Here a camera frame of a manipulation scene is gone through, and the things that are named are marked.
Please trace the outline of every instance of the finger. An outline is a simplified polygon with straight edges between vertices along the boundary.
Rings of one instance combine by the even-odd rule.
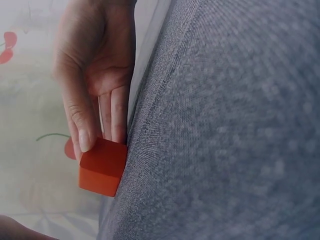
[[[127,118],[130,86],[121,86],[111,93],[112,141],[125,144],[127,141]]]
[[[69,131],[70,131],[71,139],[72,139],[72,143],[73,143],[74,155],[75,155],[76,160],[77,160],[78,163],[79,163],[82,152],[81,152],[81,150],[80,150],[80,145],[79,145],[78,129],[77,129],[76,124],[75,124],[74,121],[72,120],[69,111],[67,111],[68,108],[67,108],[66,106],[64,106],[64,109],[65,109],[65,115],[66,115],[66,119],[67,119]]]
[[[68,75],[59,80],[65,111],[74,122],[78,134],[74,141],[79,142],[81,151],[89,151],[97,139],[97,120],[93,104],[82,76]]]
[[[92,100],[92,106],[93,106],[93,111],[95,114],[95,120],[96,120],[96,134],[98,137],[102,137],[102,125],[101,125],[101,120],[100,120],[100,107],[99,107],[99,98],[97,96],[91,96]]]
[[[101,95],[99,97],[99,104],[104,138],[111,141],[111,93]]]

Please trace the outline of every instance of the wooden block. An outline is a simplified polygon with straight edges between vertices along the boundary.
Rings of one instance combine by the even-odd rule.
[[[94,147],[81,156],[79,187],[114,197],[125,170],[127,152],[126,145],[98,138]]]

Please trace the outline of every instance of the hand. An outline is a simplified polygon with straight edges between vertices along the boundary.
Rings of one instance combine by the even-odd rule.
[[[35,239],[35,240],[55,240],[55,238],[35,232],[21,225],[11,217],[0,215],[0,239]]]
[[[61,19],[53,76],[61,88],[78,160],[102,135],[126,142],[136,52],[135,2],[71,0]]]

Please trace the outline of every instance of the gray cloth surface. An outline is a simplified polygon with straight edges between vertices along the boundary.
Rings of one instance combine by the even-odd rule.
[[[132,122],[134,112],[135,112],[134,111],[136,107],[135,102],[141,90],[140,83],[142,81],[144,73],[146,72],[148,63],[151,59],[151,55],[153,53],[155,43],[157,42],[159,33],[162,29],[162,25],[166,18],[170,4],[171,4],[171,0],[165,0],[165,1],[157,0],[155,10],[153,12],[151,21],[148,26],[148,31],[146,32],[143,42],[141,44],[143,47],[139,50],[138,58],[137,58],[137,61],[135,62],[135,68],[134,68],[134,73],[133,73],[131,88],[130,88],[129,105],[128,105],[128,119],[130,124]]]
[[[171,3],[98,239],[320,239],[319,11]]]

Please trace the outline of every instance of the red cherry print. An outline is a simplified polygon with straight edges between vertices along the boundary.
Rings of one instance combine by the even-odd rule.
[[[5,48],[12,49],[17,43],[17,35],[12,31],[7,31],[3,35],[5,41]]]
[[[64,154],[70,158],[70,159],[73,159],[73,160],[76,160],[76,155],[75,155],[75,151],[74,151],[74,144],[72,142],[72,139],[69,135],[65,135],[65,134],[62,134],[62,133],[48,133],[48,134],[45,134],[45,135],[42,135],[40,137],[38,137],[36,139],[36,141],[39,141],[43,138],[46,138],[48,136],[62,136],[62,137],[67,137],[68,140],[66,141],[65,145],[64,145]]]
[[[0,64],[5,64],[10,61],[10,59],[14,56],[14,52],[11,48],[5,49],[0,55]]]
[[[66,143],[64,145],[64,153],[68,158],[76,160],[76,155],[75,155],[75,151],[74,151],[74,144],[72,142],[71,137],[68,139],[68,141],[66,141]]]

